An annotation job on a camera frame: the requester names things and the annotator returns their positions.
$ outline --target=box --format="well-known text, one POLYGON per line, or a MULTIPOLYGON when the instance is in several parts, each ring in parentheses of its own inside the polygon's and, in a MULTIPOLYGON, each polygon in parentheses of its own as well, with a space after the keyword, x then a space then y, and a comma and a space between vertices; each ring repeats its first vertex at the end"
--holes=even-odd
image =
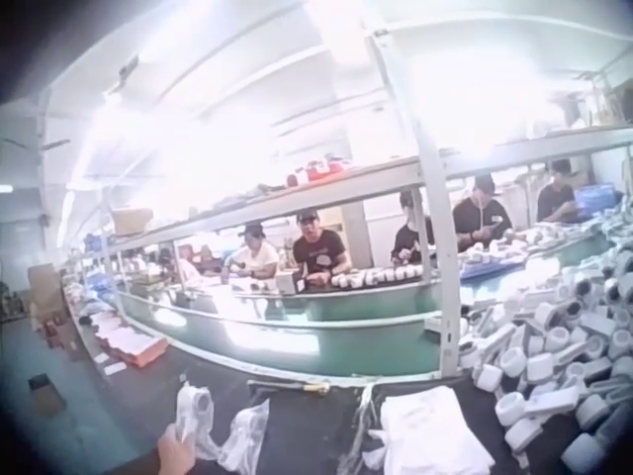
POLYGON ((145 232, 147 224, 154 218, 149 208, 113 210, 112 221, 115 224, 115 235, 125 237, 145 232))

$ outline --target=white cloth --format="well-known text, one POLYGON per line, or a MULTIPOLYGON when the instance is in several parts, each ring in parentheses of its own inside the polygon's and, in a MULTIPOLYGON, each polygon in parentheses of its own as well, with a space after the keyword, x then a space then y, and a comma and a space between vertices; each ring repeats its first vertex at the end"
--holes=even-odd
POLYGON ((380 420, 383 430, 370 430, 370 435, 385 447, 363 458, 375 469, 384 456, 385 475, 487 475, 495 465, 446 386, 387 398, 380 420))
POLYGON ((251 271, 261 270, 269 264, 276 264, 279 262, 279 254, 275 247, 263 241, 256 255, 253 255, 253 251, 247 246, 244 246, 242 249, 234 252, 229 259, 233 262, 245 264, 245 269, 251 271))

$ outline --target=white t-shirt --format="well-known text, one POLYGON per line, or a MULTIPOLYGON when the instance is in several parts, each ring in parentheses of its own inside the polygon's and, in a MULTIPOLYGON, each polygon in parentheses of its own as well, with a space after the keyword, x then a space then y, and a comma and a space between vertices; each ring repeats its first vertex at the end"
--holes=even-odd
POLYGON ((233 262, 244 263, 248 271, 261 270, 268 264, 276 264, 279 262, 279 254, 277 249, 266 241, 263 241, 257 255, 253 255, 253 251, 247 246, 233 253, 229 258, 233 262))

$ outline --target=black cap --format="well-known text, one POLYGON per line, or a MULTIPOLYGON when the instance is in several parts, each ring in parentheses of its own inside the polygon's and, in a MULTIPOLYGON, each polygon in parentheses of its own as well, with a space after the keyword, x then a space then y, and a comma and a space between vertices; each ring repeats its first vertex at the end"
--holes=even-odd
POLYGON ((475 177, 475 188, 486 193, 488 196, 497 196, 495 181, 489 173, 475 177))
POLYGON ((244 226, 244 231, 238 234, 239 237, 243 237, 245 235, 251 235, 254 238, 266 238, 266 234, 264 233, 264 227, 261 226, 261 223, 249 223, 244 226))
POLYGON ((297 215, 297 223, 302 221, 313 221, 318 219, 317 210, 304 210, 297 215))

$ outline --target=man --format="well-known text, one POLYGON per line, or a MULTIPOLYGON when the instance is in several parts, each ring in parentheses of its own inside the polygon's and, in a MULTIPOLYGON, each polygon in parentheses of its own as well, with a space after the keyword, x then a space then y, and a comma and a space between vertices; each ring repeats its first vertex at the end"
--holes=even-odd
POLYGON ((293 244, 293 254, 309 284, 322 287, 332 276, 351 269, 342 239, 320 226, 316 211, 303 211, 297 216, 297 223, 302 236, 293 244))
POLYGON ((266 234, 259 223, 244 227, 238 236, 244 238, 244 247, 230 255, 223 268, 224 277, 228 277, 230 268, 240 277, 267 280, 275 277, 279 254, 272 244, 265 241, 266 234))
POLYGON ((572 172, 567 159, 555 160, 550 165, 552 182, 538 194, 536 221, 574 223, 578 220, 574 189, 565 183, 572 172))
MULTIPOLYGON (((413 196, 410 191, 403 191, 400 194, 400 206, 407 217, 407 222, 396 233, 396 242, 392 250, 392 262, 394 264, 418 263, 422 261, 419 250, 419 233, 415 223, 415 211, 413 210, 413 196)), ((426 237, 429 244, 435 244, 433 236, 433 225, 428 216, 424 217, 426 226, 426 237)))
POLYGON ((488 246, 493 239, 512 228, 512 221, 503 205, 495 199, 496 187, 489 175, 475 178, 471 196, 453 208, 459 252, 477 242, 488 246))

